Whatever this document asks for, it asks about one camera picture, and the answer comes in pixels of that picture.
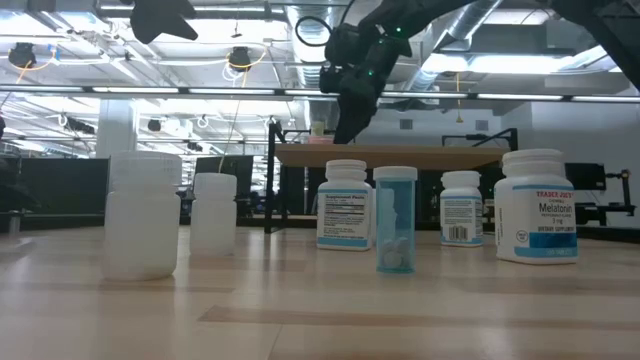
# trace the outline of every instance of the ceiling duct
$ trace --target ceiling duct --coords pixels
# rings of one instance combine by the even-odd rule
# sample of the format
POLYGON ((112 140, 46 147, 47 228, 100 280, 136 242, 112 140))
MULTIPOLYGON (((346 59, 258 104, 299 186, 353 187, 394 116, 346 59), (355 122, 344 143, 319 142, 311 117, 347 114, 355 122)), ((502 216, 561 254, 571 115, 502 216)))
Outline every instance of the ceiling duct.
MULTIPOLYGON (((453 46, 459 42, 464 43, 463 46, 457 47, 459 50, 465 50, 464 47, 468 50, 467 43, 468 46, 471 46, 473 34, 489 18, 491 12, 500 6, 500 3, 502 3, 502 0, 478 0, 455 12, 453 19, 449 23, 450 25, 444 30, 444 33, 439 34, 433 27, 430 28, 425 37, 433 39, 435 42, 431 41, 433 47, 427 49, 429 50, 428 55, 431 56, 435 49, 453 46)), ((439 75, 439 72, 419 69, 414 77, 407 81, 403 90, 426 92, 433 86, 439 75)))
MULTIPOLYGON (((320 18, 332 28, 338 23, 338 13, 329 6, 289 6, 287 17, 292 27, 305 16, 320 18)), ((329 39, 329 31, 317 21, 303 21, 298 33, 311 44, 322 44, 329 39)), ((324 46, 309 47, 303 44, 297 36, 293 38, 293 50, 296 61, 316 63, 316 66, 298 66, 298 81, 304 88, 318 88, 320 86, 320 67, 317 63, 324 62, 324 46)), ((338 124, 338 104, 333 101, 309 101, 305 104, 305 122, 307 129, 312 122, 324 122, 327 129, 335 129, 338 124)))

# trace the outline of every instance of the pill bottle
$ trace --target pill bottle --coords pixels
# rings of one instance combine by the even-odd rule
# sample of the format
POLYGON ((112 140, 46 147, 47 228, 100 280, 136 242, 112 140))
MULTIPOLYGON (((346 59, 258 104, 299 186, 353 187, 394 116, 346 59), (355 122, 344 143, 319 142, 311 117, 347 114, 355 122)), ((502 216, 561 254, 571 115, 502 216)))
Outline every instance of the pill bottle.
POLYGON ((102 273, 106 279, 171 276, 178 258, 182 160, 177 155, 132 151, 110 161, 102 273))
POLYGON ((191 210, 192 256, 233 255, 236 237, 238 179, 233 175, 196 175, 191 210))
POLYGON ((440 241, 445 246, 482 246, 482 194, 480 174, 453 171, 442 176, 440 194, 440 241))
POLYGON ((356 160, 327 163, 328 181, 318 188, 319 249, 371 249, 372 188, 365 182, 366 167, 356 160))
POLYGON ((415 272, 416 181, 418 170, 388 166, 373 172, 376 181, 377 271, 415 272))
POLYGON ((525 264, 578 260, 574 188, 563 154, 537 149, 505 154, 495 186, 498 258, 525 264))

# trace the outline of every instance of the ceiling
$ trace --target ceiling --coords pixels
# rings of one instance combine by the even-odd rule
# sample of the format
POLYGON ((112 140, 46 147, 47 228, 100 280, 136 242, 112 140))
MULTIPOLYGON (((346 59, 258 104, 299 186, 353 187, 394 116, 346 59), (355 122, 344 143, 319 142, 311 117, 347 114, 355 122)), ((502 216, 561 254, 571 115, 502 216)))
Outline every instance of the ceiling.
MULTIPOLYGON (((192 42, 161 35, 147 46, 134 37, 126 18, 130 10, 123 8, 119 1, 103 0, 95 7, 93 0, 58 0, 57 8, 46 12, 26 11, 26 0, 12 1, 0 10, 0 54, 8 54, 16 42, 29 41, 35 45, 36 68, 43 68, 23 74, 8 62, 6 55, 0 56, 0 83, 303 87, 300 73, 314 68, 317 71, 319 66, 303 66, 301 60, 323 61, 324 58, 322 48, 301 47, 295 39, 289 21, 292 11, 300 14, 315 11, 337 18, 348 1, 270 0, 267 3, 273 12, 271 17, 264 15, 262 1, 191 2, 201 10, 198 20, 189 21, 199 34, 198 40, 192 42), (228 71, 226 57, 238 46, 247 47, 253 61, 261 59, 246 77, 237 73, 234 76, 228 71)), ((357 23, 379 3, 379 0, 356 1, 347 22, 357 23)), ((322 40, 327 35, 319 33, 318 38, 322 40)), ((615 94, 629 87, 625 76, 617 72, 616 64, 583 28, 561 19, 550 9, 540 8, 536 1, 503 1, 473 35, 470 48, 464 52, 443 49, 429 57, 430 52, 424 51, 428 36, 429 31, 425 31, 411 39, 414 55, 399 60, 390 76, 389 89, 403 89, 421 67, 437 70, 433 85, 441 91, 590 95, 615 94), (545 59, 554 61, 551 70, 538 69, 545 59), (453 72, 454 64, 459 60, 470 65, 453 72)), ((60 114, 99 131, 98 98, 10 95, 2 111, 7 126, 16 134, 74 137, 75 134, 60 126, 60 114)), ((263 155, 270 121, 280 121, 285 129, 309 127, 309 111, 305 114, 307 105, 304 101, 161 98, 135 101, 141 114, 142 139, 177 139, 186 135, 196 141, 208 139, 224 143, 231 136, 253 143, 247 146, 232 144, 227 149, 230 154, 263 155), (236 114, 237 125, 232 131, 236 114), (171 122, 171 126, 161 132, 151 132, 147 128, 151 119, 171 122)), ((456 101, 442 101, 430 104, 424 111, 446 112, 456 107, 456 101)), ((465 105, 467 109, 491 110, 496 116, 512 107, 511 102, 496 101, 465 105)), ((381 111, 381 114, 378 117, 384 116, 385 112, 381 111)), ((56 140, 39 144, 46 145, 49 153, 81 156, 90 156, 95 147, 92 141, 56 140)), ((29 150, 29 147, 14 148, 13 145, 20 144, 12 143, 11 151, 39 152, 33 150, 34 147, 29 150)), ((173 144, 142 143, 140 147, 201 155, 186 149, 179 141, 173 144)), ((205 153, 220 154, 224 148, 224 144, 217 144, 207 147, 205 153)))

